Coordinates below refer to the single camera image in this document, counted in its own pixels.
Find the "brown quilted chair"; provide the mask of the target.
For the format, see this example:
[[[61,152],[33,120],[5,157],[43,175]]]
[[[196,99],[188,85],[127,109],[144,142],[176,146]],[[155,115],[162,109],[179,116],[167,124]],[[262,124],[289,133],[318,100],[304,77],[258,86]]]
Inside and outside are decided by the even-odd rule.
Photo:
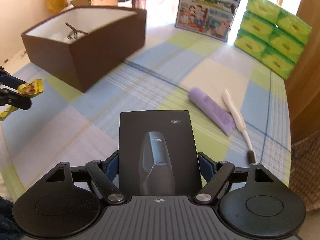
[[[319,132],[292,144],[289,188],[308,212],[319,209]]]

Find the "blue milk carton box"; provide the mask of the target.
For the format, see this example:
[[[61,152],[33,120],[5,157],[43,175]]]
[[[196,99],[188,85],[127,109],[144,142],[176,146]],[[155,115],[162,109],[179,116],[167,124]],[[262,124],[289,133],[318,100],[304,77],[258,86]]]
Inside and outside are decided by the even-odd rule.
[[[241,0],[179,0],[175,27],[226,42]]]

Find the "green tissue pack stack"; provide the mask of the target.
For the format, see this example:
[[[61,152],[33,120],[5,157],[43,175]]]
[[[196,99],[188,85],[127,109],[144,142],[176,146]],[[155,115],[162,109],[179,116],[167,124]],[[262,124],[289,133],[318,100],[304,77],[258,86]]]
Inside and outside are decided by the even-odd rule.
[[[307,44],[312,27],[268,0],[248,0],[234,46],[284,80]]]

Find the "white handled brush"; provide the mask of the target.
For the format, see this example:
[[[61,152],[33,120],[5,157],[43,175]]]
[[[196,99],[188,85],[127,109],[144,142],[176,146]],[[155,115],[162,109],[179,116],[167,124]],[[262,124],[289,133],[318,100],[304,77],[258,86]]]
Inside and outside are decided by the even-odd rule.
[[[246,143],[247,143],[247,146],[248,146],[248,151],[247,151],[247,159],[248,159],[248,162],[251,164],[251,163],[256,163],[257,162],[257,158],[256,158],[256,155],[255,155],[255,152],[253,150],[253,146],[252,146],[252,143],[251,143],[251,140],[249,138],[249,135],[248,135],[248,132],[247,132],[247,128],[246,128],[246,124],[245,124],[245,121],[242,117],[242,114],[240,113],[240,111],[236,108],[234,102],[233,102],[233,99],[231,97],[231,94],[229,93],[229,91],[227,89],[225,89],[222,93],[222,98],[223,98],[223,101],[225,102],[226,106],[228,107],[233,119],[234,119],[234,122],[235,122],[235,125],[238,129],[238,131],[243,135]]]

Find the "black shaver product box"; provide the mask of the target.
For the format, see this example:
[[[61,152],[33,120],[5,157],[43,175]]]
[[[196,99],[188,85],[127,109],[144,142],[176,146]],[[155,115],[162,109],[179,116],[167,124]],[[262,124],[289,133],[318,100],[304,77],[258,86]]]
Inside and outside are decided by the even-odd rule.
[[[120,114],[121,192],[127,196],[193,196],[201,187],[188,111]]]

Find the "checkered tablecloth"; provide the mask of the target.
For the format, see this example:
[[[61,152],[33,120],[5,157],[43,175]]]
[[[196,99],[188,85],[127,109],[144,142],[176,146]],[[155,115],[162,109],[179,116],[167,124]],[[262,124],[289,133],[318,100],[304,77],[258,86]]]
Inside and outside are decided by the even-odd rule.
[[[106,159],[118,148],[124,111],[187,110],[196,148],[214,160],[247,165],[247,144],[234,131],[226,136],[187,97],[199,87],[223,105],[231,94],[247,126],[257,159],[289,183],[291,135],[284,81],[253,57],[204,35],[172,25],[150,29],[145,46],[80,92],[32,64],[19,51],[5,64],[16,77],[41,79],[44,92],[31,109],[1,122],[1,195],[16,200],[61,161],[73,166]]]

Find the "brown cardboard storage box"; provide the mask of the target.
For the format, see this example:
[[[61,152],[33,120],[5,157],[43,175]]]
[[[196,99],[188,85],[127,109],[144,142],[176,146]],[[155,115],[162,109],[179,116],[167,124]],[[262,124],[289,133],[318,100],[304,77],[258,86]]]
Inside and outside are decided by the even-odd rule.
[[[146,16],[145,9],[76,7],[38,23],[21,38],[33,64],[85,92],[144,47]],[[68,40],[66,22],[88,35]]]

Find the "black metal clip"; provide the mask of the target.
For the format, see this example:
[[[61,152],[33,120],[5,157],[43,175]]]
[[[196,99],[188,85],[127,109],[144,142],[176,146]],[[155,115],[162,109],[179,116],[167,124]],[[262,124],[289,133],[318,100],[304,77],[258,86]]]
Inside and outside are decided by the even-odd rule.
[[[78,40],[78,38],[83,37],[84,35],[88,35],[87,32],[78,30],[67,22],[65,23],[65,25],[71,30],[67,35],[68,40]]]

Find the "yellow snack packet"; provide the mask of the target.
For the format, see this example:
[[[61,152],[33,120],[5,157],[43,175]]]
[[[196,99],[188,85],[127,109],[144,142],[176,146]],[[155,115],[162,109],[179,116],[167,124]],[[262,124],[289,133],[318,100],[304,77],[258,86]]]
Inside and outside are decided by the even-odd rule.
[[[36,79],[33,82],[20,85],[16,89],[16,93],[24,95],[28,98],[34,98],[44,92],[44,85],[41,79]],[[1,121],[4,121],[11,113],[19,108],[9,105],[9,107],[1,112]]]

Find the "purple cream tube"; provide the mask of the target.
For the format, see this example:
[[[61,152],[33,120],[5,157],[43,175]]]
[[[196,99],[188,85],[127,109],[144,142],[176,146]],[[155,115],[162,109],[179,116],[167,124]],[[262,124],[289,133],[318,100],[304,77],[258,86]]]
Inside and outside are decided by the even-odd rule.
[[[198,87],[189,90],[188,99],[229,136],[235,129],[232,116]]]

